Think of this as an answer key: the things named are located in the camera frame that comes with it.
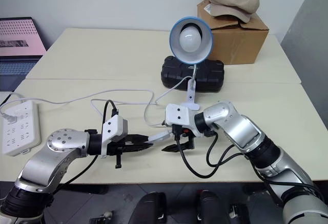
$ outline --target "white cable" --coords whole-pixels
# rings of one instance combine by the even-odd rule
[[[95,105],[93,104],[93,101],[107,101],[108,99],[103,99],[103,98],[93,98],[90,100],[91,106],[92,108],[102,117],[103,114],[101,113],[100,110],[97,109],[97,107],[95,107]],[[148,102],[143,102],[143,103],[138,103],[138,102],[123,102],[123,101],[116,101],[116,100],[112,100],[114,103],[117,103],[118,105],[146,105],[148,104]]]
[[[9,92],[9,94],[16,95],[16,96],[19,97],[19,98],[24,98],[23,95],[21,95],[21,94],[19,94],[19,93],[17,93],[17,92]]]
[[[63,105],[63,104],[69,104],[71,102],[78,101],[78,100],[81,100],[81,99],[84,99],[84,98],[88,98],[88,97],[92,97],[92,96],[95,96],[95,95],[99,95],[99,94],[102,94],[102,93],[114,92],[114,91],[147,91],[147,92],[151,92],[152,93],[152,98],[154,96],[154,92],[152,90],[149,90],[149,89],[110,89],[110,90],[105,90],[105,91],[93,93],[93,94],[90,94],[90,95],[87,95],[87,96],[84,96],[84,97],[79,97],[79,98],[75,98],[75,99],[72,99],[72,100],[69,100],[69,101],[64,101],[64,102],[52,102],[52,101],[49,101],[49,100],[46,100],[46,99],[42,99],[42,98],[37,98],[37,97],[26,97],[26,98],[18,98],[18,99],[15,99],[13,101],[9,101],[9,102],[4,103],[3,105],[0,106],[0,114],[2,116],[7,115],[7,114],[5,114],[5,113],[2,112],[2,108],[4,106],[8,105],[8,104],[11,104],[13,102],[20,101],[20,100],[38,100],[38,101],[43,101],[43,102],[54,104],[54,105]]]
[[[184,77],[181,81],[179,81],[178,84],[176,84],[174,87],[170,88],[169,90],[167,90],[166,92],[164,92],[161,96],[159,96],[154,103],[151,103],[153,98],[154,98],[154,92],[152,90],[149,90],[149,89],[110,89],[110,90],[105,90],[105,91],[101,91],[101,92],[97,92],[97,93],[93,93],[93,94],[90,94],[90,95],[87,95],[87,96],[84,96],[84,97],[79,97],[79,98],[75,98],[75,99],[72,99],[72,100],[69,100],[69,101],[64,101],[64,102],[52,102],[52,101],[49,101],[49,100],[46,100],[46,99],[42,99],[42,98],[37,98],[37,97],[28,97],[28,98],[18,98],[16,100],[13,100],[13,101],[9,101],[9,102],[6,102],[4,104],[2,104],[0,106],[0,114],[6,118],[6,119],[10,119],[10,118],[15,118],[14,116],[11,116],[11,115],[8,115],[8,114],[5,114],[2,112],[2,108],[5,106],[5,105],[8,105],[8,104],[11,104],[13,102],[16,102],[16,101],[23,101],[23,100],[38,100],[38,101],[43,101],[43,102],[46,102],[46,103],[50,103],[50,104],[54,104],[54,105],[63,105],[63,104],[69,104],[71,102],[74,102],[74,101],[78,101],[78,100],[81,100],[81,99],[84,99],[84,98],[88,98],[88,97],[92,97],[92,96],[96,96],[96,95],[99,95],[99,94],[102,94],[102,93],[106,93],[106,92],[114,92],[114,91],[147,91],[147,92],[151,92],[152,93],[152,96],[151,98],[149,99],[149,101],[147,103],[134,103],[134,102],[121,102],[121,101],[116,101],[117,103],[120,103],[120,104],[129,104],[129,105],[143,105],[143,104],[146,104],[146,107],[145,107],[145,110],[143,112],[143,119],[145,120],[145,123],[150,126],[150,127],[157,127],[157,128],[161,128],[163,126],[158,126],[158,125],[161,125],[161,123],[156,123],[156,124],[151,124],[148,120],[147,120],[147,116],[146,116],[146,113],[147,113],[147,110],[148,110],[148,107],[149,105],[157,105],[157,101],[160,100],[161,98],[163,98],[164,96],[166,96],[168,93],[170,93],[172,90],[176,89],[186,78],[192,78],[191,76],[186,76]],[[95,111],[102,116],[102,113],[93,105],[92,101],[96,101],[96,100],[105,100],[106,99],[92,99],[91,100],[91,106],[93,109],[95,109]]]
[[[145,121],[145,123],[150,126],[150,127],[154,127],[154,128],[162,128],[163,126],[161,125],[161,123],[155,123],[152,124],[147,120],[147,110],[149,105],[158,105],[157,101],[159,101],[161,98],[163,98],[164,96],[166,96],[168,93],[170,93],[172,90],[176,89],[186,78],[192,78],[191,76],[186,76],[184,77],[181,81],[179,81],[178,84],[176,84],[174,87],[170,88],[169,90],[167,90],[166,92],[164,92],[161,96],[159,96],[154,103],[151,103],[151,101],[153,100],[154,97],[154,92],[152,92],[152,97],[151,99],[147,102],[147,103],[133,103],[133,102],[121,102],[121,101],[114,101],[114,103],[121,103],[121,104],[126,104],[126,105],[146,105],[145,110],[143,112],[143,119]],[[91,106],[92,108],[102,117],[103,114],[95,107],[95,105],[93,104],[93,101],[107,101],[107,99],[100,99],[100,98],[94,98],[92,100],[90,100]]]
[[[169,92],[171,92],[172,90],[174,90],[175,88],[177,88],[186,78],[192,78],[191,76],[186,76],[184,77],[182,80],[179,81],[178,84],[176,84],[174,87],[170,88],[169,90],[167,90],[166,92],[164,92],[161,96],[159,96],[156,100],[155,103],[157,104],[157,101],[159,101],[162,97],[164,97],[165,95],[167,95]],[[154,128],[162,128],[163,126],[158,126],[161,125],[162,123],[156,123],[156,124],[151,124],[149,123],[149,121],[146,118],[146,113],[148,110],[148,107],[150,105],[150,102],[153,100],[153,98],[151,100],[149,100],[148,104],[145,107],[145,111],[143,112],[143,119],[145,120],[146,124],[150,127],[154,127]]]

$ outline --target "black cable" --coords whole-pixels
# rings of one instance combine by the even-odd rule
[[[216,164],[215,169],[214,169],[210,174],[208,174],[208,175],[202,175],[202,174],[197,173],[197,172],[196,172],[196,171],[190,166],[190,164],[188,163],[188,161],[187,161],[187,159],[186,159],[186,156],[185,156],[183,150],[181,149],[180,139],[177,139],[177,140],[176,140],[176,144],[177,144],[177,146],[178,146],[178,149],[179,149],[179,151],[180,151],[180,154],[181,154],[181,156],[182,156],[182,160],[183,160],[184,164],[187,166],[187,168],[188,168],[188,169],[189,169],[194,175],[196,175],[197,177],[202,178],[202,179],[208,179],[208,178],[212,177],[212,176],[216,173],[216,171],[218,170],[218,168],[220,167],[220,165],[221,165],[221,163],[222,163],[222,161],[223,161],[223,157],[227,154],[227,152],[229,151],[229,149],[231,149],[230,147],[226,148],[226,150],[225,150],[224,153],[222,154],[222,156],[221,156],[219,162]]]
[[[103,124],[106,121],[106,112],[107,112],[108,103],[111,103],[111,105],[113,107],[112,114],[113,114],[113,112],[117,112],[117,108],[116,108],[114,102],[111,101],[110,99],[107,100],[106,103],[105,103],[105,106],[104,106],[104,114],[102,115],[102,120],[103,121],[102,121],[102,124],[101,124],[101,134],[103,133]],[[57,189],[52,194],[55,195],[63,187],[67,186],[68,184],[70,184],[71,182],[73,182],[77,178],[79,178],[81,175],[83,175],[94,164],[94,162],[97,160],[97,158],[98,158],[98,155],[95,155],[94,158],[92,159],[92,161],[89,163],[89,165],[85,169],[83,169],[79,174],[77,174],[76,176],[74,176],[73,178],[71,178],[68,182],[65,182],[61,186],[57,187]]]
[[[215,144],[216,144],[216,142],[217,142],[217,140],[218,140],[218,137],[219,137],[218,134],[217,134],[217,132],[215,132],[214,134],[215,134],[215,138],[214,138],[214,140],[213,140],[211,146],[209,147],[209,149],[207,150],[207,153],[206,153],[206,162],[207,162],[208,166],[210,166],[210,167],[212,167],[212,168],[216,167],[217,164],[212,164],[212,163],[210,163],[210,154],[211,154],[211,151],[212,151],[213,147],[215,146]],[[234,146],[234,145],[230,145],[230,146],[225,150],[225,152],[223,152],[223,154],[221,155],[221,157],[224,158],[224,157],[226,156],[226,154],[228,153],[228,151],[229,151],[231,148],[233,148],[233,147],[235,147],[235,146]],[[233,155],[229,156],[227,159],[223,160],[223,161],[220,163],[220,166],[223,165],[223,164],[225,164],[225,163],[227,163],[228,161],[230,161],[231,159],[235,158],[236,156],[242,156],[242,155],[243,155],[242,153],[236,153],[236,154],[233,154]]]
[[[3,105],[5,102],[7,102],[8,99],[10,98],[10,96],[11,96],[11,94],[9,94],[9,95],[5,98],[5,100],[0,104],[0,106]]]
[[[270,185],[278,185],[278,186],[292,186],[292,187],[303,187],[303,188],[309,188],[311,190],[313,190],[317,197],[320,198],[321,201],[324,202],[324,197],[322,195],[322,193],[320,192],[319,188],[317,186],[313,186],[313,185],[309,185],[309,184],[304,184],[304,183],[296,183],[296,182],[279,182],[279,181],[272,181],[269,179],[264,178],[255,168],[255,165],[251,162],[251,165],[253,167],[253,170],[255,172],[255,174],[257,175],[257,177],[262,180],[264,183],[266,184],[270,184]]]
[[[225,164],[226,162],[230,161],[231,159],[235,158],[236,156],[243,156],[243,154],[242,153],[235,153],[235,154],[229,156],[227,159],[225,159],[221,162],[220,166]]]

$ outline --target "laptop keyboard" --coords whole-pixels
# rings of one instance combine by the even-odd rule
[[[27,75],[36,63],[0,63],[0,75]]]

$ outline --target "desk lamp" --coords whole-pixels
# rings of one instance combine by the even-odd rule
[[[197,17],[184,17],[173,26],[169,42],[173,55],[194,69],[192,78],[188,80],[187,100],[181,105],[199,110],[199,104],[195,103],[197,64],[204,61],[212,51],[211,29]]]

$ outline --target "light bulb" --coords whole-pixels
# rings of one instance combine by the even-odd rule
[[[192,26],[182,30],[179,40],[181,47],[187,52],[197,51],[201,43],[199,31]]]

